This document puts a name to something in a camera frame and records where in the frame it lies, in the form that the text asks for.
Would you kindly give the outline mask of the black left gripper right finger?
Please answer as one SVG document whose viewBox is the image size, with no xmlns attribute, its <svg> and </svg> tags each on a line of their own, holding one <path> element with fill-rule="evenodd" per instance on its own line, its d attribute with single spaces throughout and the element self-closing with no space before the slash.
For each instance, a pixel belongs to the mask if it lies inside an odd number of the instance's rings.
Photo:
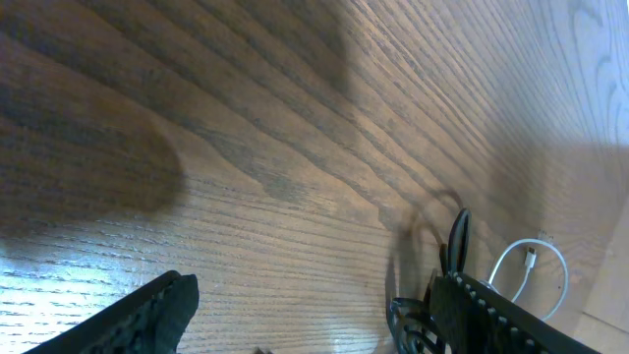
<svg viewBox="0 0 629 354">
<path fill-rule="evenodd" d="M 429 315 L 454 353 L 598 353 L 464 273 L 434 280 Z"/>
</svg>

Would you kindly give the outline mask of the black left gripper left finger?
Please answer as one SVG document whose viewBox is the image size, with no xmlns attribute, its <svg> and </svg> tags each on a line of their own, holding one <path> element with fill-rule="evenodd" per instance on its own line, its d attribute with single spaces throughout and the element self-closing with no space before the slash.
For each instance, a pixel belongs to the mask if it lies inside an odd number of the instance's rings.
<svg viewBox="0 0 629 354">
<path fill-rule="evenodd" d="M 197 277 L 169 270 L 27 353 L 175 353 L 199 303 Z"/>
</svg>

